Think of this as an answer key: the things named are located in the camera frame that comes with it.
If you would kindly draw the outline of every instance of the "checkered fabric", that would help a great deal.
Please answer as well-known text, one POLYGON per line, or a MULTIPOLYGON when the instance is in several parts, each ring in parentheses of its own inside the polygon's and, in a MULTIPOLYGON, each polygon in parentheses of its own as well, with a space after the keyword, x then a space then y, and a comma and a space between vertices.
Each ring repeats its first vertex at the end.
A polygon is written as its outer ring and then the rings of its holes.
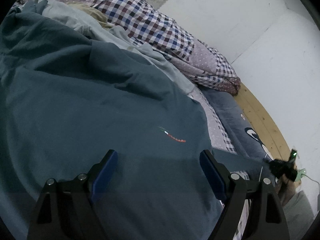
POLYGON ((147 42, 182 59, 193 50, 193 36, 145 0, 94 0, 91 6, 104 13, 108 22, 121 25, 135 45, 147 42))
POLYGON ((215 110, 212 108, 212 115, 214 116, 216 122, 218 123, 218 127, 221 130, 222 136, 223 136, 223 141, 226 143, 226 148, 229 152, 236 154, 236 149, 233 146, 225 128, 223 127, 219 117, 217 116, 215 110))
POLYGON ((198 78, 197 76, 194 78, 189 77, 196 83, 204 85, 206 87, 214 88, 219 91, 230 91, 233 87, 233 92, 229 92, 231 94, 237 94, 240 90, 240 78, 236 75, 235 70, 229 64, 225 56, 223 56, 217 49, 209 47, 206 43, 198 40, 201 44, 203 44, 207 50, 209 50, 216 58, 217 72, 215 75, 201 75, 198 78))

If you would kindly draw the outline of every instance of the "cartoon print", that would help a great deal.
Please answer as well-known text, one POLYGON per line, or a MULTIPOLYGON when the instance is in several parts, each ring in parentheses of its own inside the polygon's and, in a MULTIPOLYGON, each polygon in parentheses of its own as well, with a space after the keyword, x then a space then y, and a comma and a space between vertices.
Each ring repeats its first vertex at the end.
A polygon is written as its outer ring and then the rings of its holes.
POLYGON ((263 150, 266 152, 266 154, 273 160, 273 157, 271 153, 268 151, 267 147, 263 144, 263 142, 260 140, 258 134, 253 130, 251 127, 247 127, 244 129, 244 131, 254 140, 256 140, 258 143, 260 143, 263 150))

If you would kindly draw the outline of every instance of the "bedding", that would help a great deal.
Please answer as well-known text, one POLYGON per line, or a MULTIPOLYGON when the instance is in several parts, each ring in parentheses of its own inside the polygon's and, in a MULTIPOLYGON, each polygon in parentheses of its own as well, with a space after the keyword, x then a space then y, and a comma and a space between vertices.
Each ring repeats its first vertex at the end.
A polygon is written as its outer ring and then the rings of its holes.
POLYGON ((113 24, 109 23, 106 16, 100 12, 99 10, 92 8, 88 5, 85 5, 84 3, 77 3, 77 2, 67 2, 67 5, 69 5, 72 8, 79 9, 81 11, 84 11, 86 14, 90 15, 92 18, 94 18, 102 28, 105 30, 109 30, 112 27, 114 27, 113 24))
POLYGON ((211 148, 199 103, 141 55, 36 12, 9 12, 0 53, 0 210, 17 239, 48 178, 72 179, 110 148, 119 163, 95 205, 109 206, 110 238, 209 236, 222 207, 199 164, 211 148))
POLYGON ((39 7, 41 2, 45 2, 45 8, 39 13, 44 17, 58 21, 82 35, 97 41, 112 42, 121 49, 126 49, 145 57, 154 64, 162 72, 164 72, 170 80, 172 80, 186 94, 190 93, 195 87, 182 73, 168 62, 160 53, 153 51, 149 44, 143 46, 134 46, 124 29, 120 26, 114 26, 106 31, 91 16, 83 11, 72 8, 62 2, 54 0, 30 0, 26 6, 39 7))
POLYGON ((138 53, 148 59, 180 87, 184 93, 198 101, 204 108, 212 147, 235 153, 228 134, 224 130, 214 109, 209 105, 201 91, 169 61, 165 60, 162 54, 153 51, 149 44, 145 43, 137 47, 131 43, 121 26, 113 26, 106 31, 91 16, 61 2, 54 0, 30 0, 25 7, 33 7, 34 10, 43 16, 54 19, 86 37, 99 41, 112 42, 121 49, 138 53))
POLYGON ((260 140, 233 97, 221 91, 200 87, 215 109, 238 154, 250 158, 273 160, 271 153, 260 140))
POLYGON ((236 94, 240 79, 227 60, 213 48, 198 42, 190 33, 181 28, 174 19, 154 10, 145 0, 57 0, 64 3, 82 2, 100 10, 107 21, 122 26, 135 45, 148 43, 154 50, 163 53, 167 60, 184 73, 190 80, 204 86, 236 94), (204 59, 210 71, 198 68, 196 61, 191 64, 194 50, 204 49, 210 52, 204 59))

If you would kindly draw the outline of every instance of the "light blue cloth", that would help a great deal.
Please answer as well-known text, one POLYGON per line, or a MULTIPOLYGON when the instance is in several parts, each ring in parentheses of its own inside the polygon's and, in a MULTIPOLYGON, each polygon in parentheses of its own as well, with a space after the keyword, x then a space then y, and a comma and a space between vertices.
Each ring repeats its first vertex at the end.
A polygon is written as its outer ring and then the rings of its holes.
POLYGON ((114 149, 94 205, 110 239, 207 240, 222 207, 199 164, 211 147, 200 104, 141 55, 38 9, 0 25, 0 217, 14 237, 48 178, 73 179, 114 149))
MULTIPOLYGON (((43 0, 34 0, 35 3, 40 3, 41 1, 43 0)), ((72 28, 90 39, 112 42, 120 49, 126 49, 143 56, 165 73, 185 94, 189 94, 195 87, 190 80, 159 52, 153 51, 151 45, 144 44, 139 47, 133 45, 121 26, 115 26, 107 31, 85 12, 54 0, 48 0, 48 4, 44 8, 42 15, 72 28)))

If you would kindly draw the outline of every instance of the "polka dot fabric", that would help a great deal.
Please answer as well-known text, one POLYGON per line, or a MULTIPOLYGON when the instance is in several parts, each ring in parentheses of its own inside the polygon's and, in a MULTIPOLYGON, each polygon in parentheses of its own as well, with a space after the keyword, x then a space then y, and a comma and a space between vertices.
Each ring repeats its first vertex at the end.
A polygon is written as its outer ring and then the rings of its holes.
POLYGON ((239 92, 240 78, 227 59, 199 40, 194 41, 194 50, 188 60, 172 57, 170 62, 195 83, 231 95, 239 92))

